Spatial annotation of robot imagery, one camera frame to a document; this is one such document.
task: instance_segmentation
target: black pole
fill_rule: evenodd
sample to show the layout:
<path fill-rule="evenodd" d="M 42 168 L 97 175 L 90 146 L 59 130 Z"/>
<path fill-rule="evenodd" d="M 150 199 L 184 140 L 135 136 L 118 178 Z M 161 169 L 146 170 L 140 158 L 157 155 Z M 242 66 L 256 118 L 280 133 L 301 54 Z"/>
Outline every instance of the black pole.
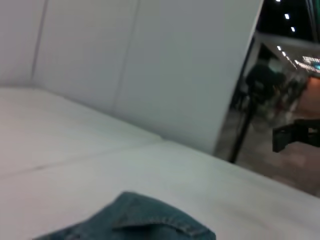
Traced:
<path fill-rule="evenodd" d="M 251 41 L 250 41 L 250 44 L 249 44 L 248 51 L 246 52 L 246 55 L 245 55 L 245 58 L 244 58 L 244 62 L 243 62 L 242 67 L 241 67 L 240 75 L 238 77 L 238 80 L 236 82 L 235 88 L 233 90 L 233 95 L 232 95 L 232 99 L 231 99 L 229 108 L 231 108 L 234 104 L 236 104 L 237 95 L 238 95 L 238 92 L 239 92 L 239 89 L 240 89 L 240 85 L 243 83 L 243 77 L 244 77 L 245 69 L 246 69 L 247 63 L 249 61 L 250 53 L 252 51 L 254 43 L 255 43 L 255 38 L 252 37 Z"/>
<path fill-rule="evenodd" d="M 246 116 L 245 116 L 245 120 L 244 120 L 243 126 L 241 128 L 241 132 L 240 132 L 239 136 L 237 137 L 237 139 L 236 139 L 236 141 L 235 141 L 235 143 L 233 145 L 232 152 L 231 152 L 230 157 L 229 157 L 229 162 L 232 163 L 232 164 L 235 164 L 236 161 L 237 161 L 239 152 L 240 152 L 241 147 L 242 147 L 242 145 L 244 143 L 244 140 L 246 138 L 250 123 L 251 123 L 251 121 L 252 121 L 252 119 L 253 119 L 253 117 L 254 117 L 254 115 L 256 113 L 256 110 L 257 110 L 257 104 L 251 98 L 250 102 L 249 102 L 248 109 L 247 109 L 247 113 L 246 113 Z"/>

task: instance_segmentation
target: black stand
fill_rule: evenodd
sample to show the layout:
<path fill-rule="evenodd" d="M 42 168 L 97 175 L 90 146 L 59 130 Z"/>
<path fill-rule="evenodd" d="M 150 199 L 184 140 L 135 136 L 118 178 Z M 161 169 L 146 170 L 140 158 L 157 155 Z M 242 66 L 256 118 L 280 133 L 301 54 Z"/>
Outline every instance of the black stand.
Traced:
<path fill-rule="evenodd" d="M 241 132 L 233 145 L 232 152 L 229 157 L 229 162 L 232 164 L 235 164 L 237 161 L 240 149 L 244 143 L 250 123 L 254 118 L 256 111 L 257 111 L 257 104 L 255 103 L 255 100 L 251 98 L 247 112 L 246 112 L 245 120 L 241 128 Z"/>

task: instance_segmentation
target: black object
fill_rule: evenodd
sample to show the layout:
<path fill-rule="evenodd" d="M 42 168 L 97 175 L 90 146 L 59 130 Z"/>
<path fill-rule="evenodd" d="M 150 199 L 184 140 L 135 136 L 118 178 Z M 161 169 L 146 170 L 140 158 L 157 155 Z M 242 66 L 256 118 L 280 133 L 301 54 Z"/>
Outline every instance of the black object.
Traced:
<path fill-rule="evenodd" d="M 243 64 L 242 64 L 242 68 L 241 68 L 241 72 L 240 72 L 239 78 L 238 78 L 238 80 L 236 82 L 236 86 L 235 86 L 235 89 L 234 89 L 234 94 L 232 96 L 232 100 L 231 100 L 231 103 L 230 103 L 230 106 L 229 106 L 230 109 L 232 109 L 232 108 L 235 109 L 236 108 L 237 102 L 241 97 L 240 86 L 241 86 L 241 84 L 243 82 L 243 76 L 245 74 L 245 69 L 246 69 L 246 66 L 247 66 L 247 63 L 248 63 L 248 60 L 249 60 L 250 53 L 251 53 L 252 48 L 254 46 L 254 43 L 255 43 L 255 39 L 252 38 L 251 42 L 250 42 L 250 45 L 249 45 L 249 48 L 248 48 L 248 51 L 246 52 L 246 55 L 245 55 L 245 59 L 244 59 Z"/>
<path fill-rule="evenodd" d="M 229 157 L 230 163 L 234 164 L 237 161 L 240 149 L 247 135 L 250 123 L 255 116 L 258 105 L 271 99 L 275 95 L 275 87 L 283 84 L 285 79 L 286 77 L 283 74 L 274 73 L 266 65 L 257 64 L 248 74 L 246 83 L 249 88 L 248 95 L 250 97 L 250 101 L 243 126 L 233 145 L 232 152 Z"/>
<path fill-rule="evenodd" d="M 320 147 L 320 119 L 298 119 L 293 124 L 278 127 L 272 132 L 272 150 L 279 153 L 287 145 L 301 142 Z"/>

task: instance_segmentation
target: white panel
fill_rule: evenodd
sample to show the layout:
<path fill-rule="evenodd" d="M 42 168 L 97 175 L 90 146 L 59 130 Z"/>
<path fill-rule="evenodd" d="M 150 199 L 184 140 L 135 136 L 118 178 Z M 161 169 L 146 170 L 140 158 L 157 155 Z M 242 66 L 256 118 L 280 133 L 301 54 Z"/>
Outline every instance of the white panel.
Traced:
<path fill-rule="evenodd" d="M 34 80 L 46 89 L 109 111 L 137 0 L 51 0 Z"/>
<path fill-rule="evenodd" d="M 31 84 L 44 0 L 0 1 L 0 84 Z"/>
<path fill-rule="evenodd" d="M 1 88 L 0 113 L 0 178 L 161 141 L 155 134 L 40 90 Z"/>
<path fill-rule="evenodd" d="M 320 235 L 318 198 L 165 142 L 1 180 L 0 239 L 33 239 L 79 223 L 122 191 L 185 211 L 218 240 L 318 240 Z"/>
<path fill-rule="evenodd" d="M 261 0 L 141 0 L 117 116 L 211 153 Z"/>

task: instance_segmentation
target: orange wall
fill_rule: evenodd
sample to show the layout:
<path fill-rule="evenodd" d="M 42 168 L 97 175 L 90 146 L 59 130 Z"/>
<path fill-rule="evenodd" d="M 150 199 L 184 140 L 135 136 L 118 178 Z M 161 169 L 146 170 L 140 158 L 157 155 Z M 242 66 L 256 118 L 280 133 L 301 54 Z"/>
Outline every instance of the orange wall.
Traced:
<path fill-rule="evenodd" d="M 320 79 L 310 77 L 308 80 L 307 90 L 302 94 L 300 103 L 297 108 L 300 112 L 309 114 L 320 114 Z"/>

